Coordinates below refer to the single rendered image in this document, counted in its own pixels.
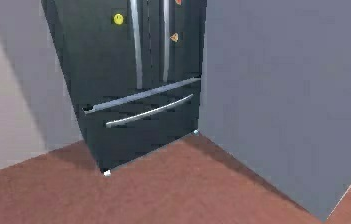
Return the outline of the black fridge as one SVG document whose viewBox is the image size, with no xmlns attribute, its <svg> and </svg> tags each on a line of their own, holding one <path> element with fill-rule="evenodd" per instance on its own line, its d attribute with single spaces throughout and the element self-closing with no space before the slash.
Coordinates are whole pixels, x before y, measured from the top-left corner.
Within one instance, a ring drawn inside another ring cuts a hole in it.
<svg viewBox="0 0 351 224">
<path fill-rule="evenodd" d="M 137 0 L 143 85 L 129 0 L 40 0 L 75 118 L 99 171 L 111 172 L 198 130 L 207 0 L 170 3 L 170 64 L 163 81 L 163 0 Z M 124 16 L 116 25 L 115 14 Z M 178 33 L 178 42 L 170 36 Z M 185 96 L 175 108 L 106 128 Z"/>
</svg>

